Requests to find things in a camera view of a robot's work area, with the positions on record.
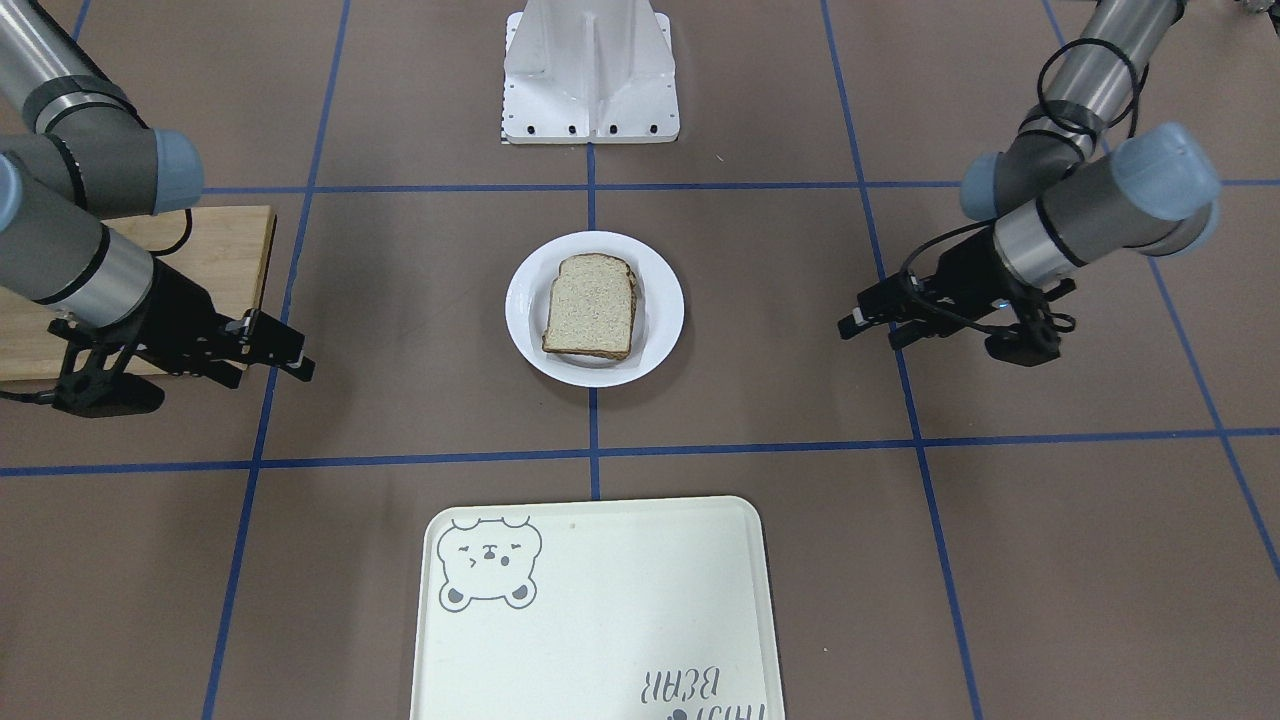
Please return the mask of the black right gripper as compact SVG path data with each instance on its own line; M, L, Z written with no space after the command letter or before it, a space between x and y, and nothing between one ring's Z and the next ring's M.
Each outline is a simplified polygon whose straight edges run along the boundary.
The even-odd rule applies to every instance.
M202 286L157 258L150 261L148 288L128 318L127 363L137 357L165 374L204 377L228 389L238 388L244 374L236 359L300 382L314 378L316 364L305 354L303 333L261 310L247 310L237 327Z

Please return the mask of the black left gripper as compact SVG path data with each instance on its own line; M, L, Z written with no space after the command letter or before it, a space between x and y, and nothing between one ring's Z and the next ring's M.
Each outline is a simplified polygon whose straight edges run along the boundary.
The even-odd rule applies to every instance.
M975 329L993 336L1034 336L1041 332L1041 306L1028 286L1015 281L995 251L995 231L982 228L945 251L931 275L913 270L925 250L959 234L952 231L913 250L887 281L890 290L865 290L854 309L838 320L841 340L852 340L877 325L895 323L900 336L951 336ZM1007 300L1018 322L984 325L980 319Z

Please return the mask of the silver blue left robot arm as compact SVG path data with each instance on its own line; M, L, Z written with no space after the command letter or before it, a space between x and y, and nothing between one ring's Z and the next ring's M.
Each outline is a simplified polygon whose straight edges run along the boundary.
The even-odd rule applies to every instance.
M966 169L968 224L934 238L950 242L934 272L916 273L911 251L858 295L841 338L887 325L900 350L970 329L991 357L1037 366L1076 327L1052 309L1075 272L1121 250L1170 258L1203 243L1220 219L1212 161L1176 122L1137 129L1149 60L1185 8L1098 1L1082 36L1042 65L1015 140Z

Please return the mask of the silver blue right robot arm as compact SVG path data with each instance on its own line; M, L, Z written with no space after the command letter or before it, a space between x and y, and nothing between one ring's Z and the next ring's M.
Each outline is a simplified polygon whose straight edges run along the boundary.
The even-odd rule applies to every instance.
M312 378L298 331L259 309L219 313L163 252L110 227L192 209L204 160L148 126L37 1L3 4L3 97L26 124L3 137L3 286L56 315L63 383L113 383L134 357L229 388L253 364Z

